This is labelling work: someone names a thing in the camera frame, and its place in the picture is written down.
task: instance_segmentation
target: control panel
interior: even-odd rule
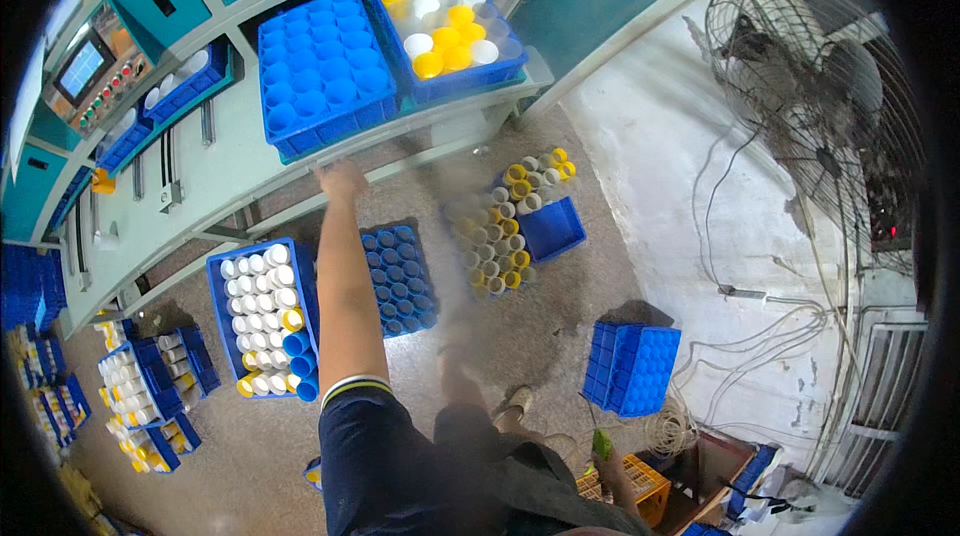
[[[47,77],[43,100],[87,138],[153,68],[114,8],[103,3]]]

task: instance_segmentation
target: foot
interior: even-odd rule
[[[511,419],[514,419],[516,422],[520,422],[523,419],[523,416],[530,412],[530,408],[534,404],[534,391],[530,386],[520,386],[513,391],[513,394],[510,395],[510,399],[507,400],[507,403],[503,405],[503,410],[496,414],[496,417],[493,418],[493,422],[496,424],[504,417],[510,415]]]

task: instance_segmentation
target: orange crate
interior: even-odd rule
[[[666,499],[670,496],[670,480],[634,454],[623,457],[623,469],[633,483],[633,496],[640,517],[650,528],[656,528],[664,518]],[[595,470],[577,480],[577,494],[589,501],[604,502],[600,494],[600,478]]]

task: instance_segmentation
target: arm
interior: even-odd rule
[[[389,384],[377,297],[354,210],[367,180],[350,161],[318,171],[318,180],[329,197],[317,252],[319,393],[358,375]]]

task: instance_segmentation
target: hand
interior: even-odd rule
[[[357,194],[363,193],[369,186],[360,167],[352,160],[338,160],[327,167],[318,167],[314,174],[319,187],[331,201],[353,203]]]

